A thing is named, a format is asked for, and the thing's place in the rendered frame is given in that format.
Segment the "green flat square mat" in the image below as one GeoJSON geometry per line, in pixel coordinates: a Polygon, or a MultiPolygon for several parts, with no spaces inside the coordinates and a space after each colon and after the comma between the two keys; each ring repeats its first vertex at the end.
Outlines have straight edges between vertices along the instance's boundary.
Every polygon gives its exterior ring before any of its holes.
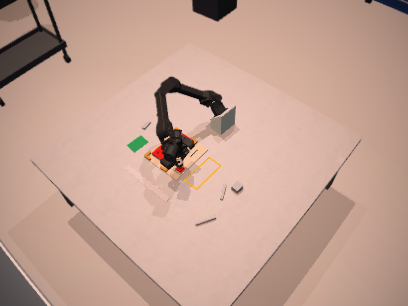
{"type": "Polygon", "coordinates": [[[131,143],[129,143],[127,146],[133,150],[133,152],[136,152],[138,149],[140,149],[142,146],[147,144],[148,141],[143,138],[141,135],[135,138],[131,143]]]}

